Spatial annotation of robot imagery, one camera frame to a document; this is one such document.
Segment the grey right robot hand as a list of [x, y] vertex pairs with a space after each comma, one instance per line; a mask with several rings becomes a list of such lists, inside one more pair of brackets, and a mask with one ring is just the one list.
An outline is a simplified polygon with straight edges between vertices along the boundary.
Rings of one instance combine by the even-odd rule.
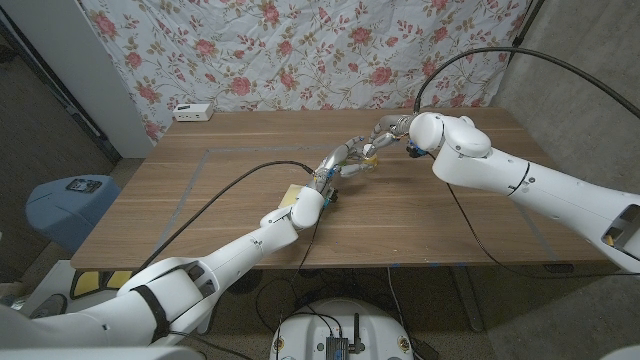
[[409, 132], [415, 115], [385, 115], [374, 126], [363, 147], [363, 155], [373, 157], [378, 150], [390, 146]]

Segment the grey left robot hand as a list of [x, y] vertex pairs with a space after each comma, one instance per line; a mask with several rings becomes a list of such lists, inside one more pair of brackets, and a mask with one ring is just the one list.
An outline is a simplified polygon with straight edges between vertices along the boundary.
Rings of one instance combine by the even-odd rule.
[[363, 141], [363, 137], [356, 136], [331, 151], [316, 168], [307, 186], [324, 194], [336, 176], [351, 178], [373, 170], [377, 160], [363, 155]]

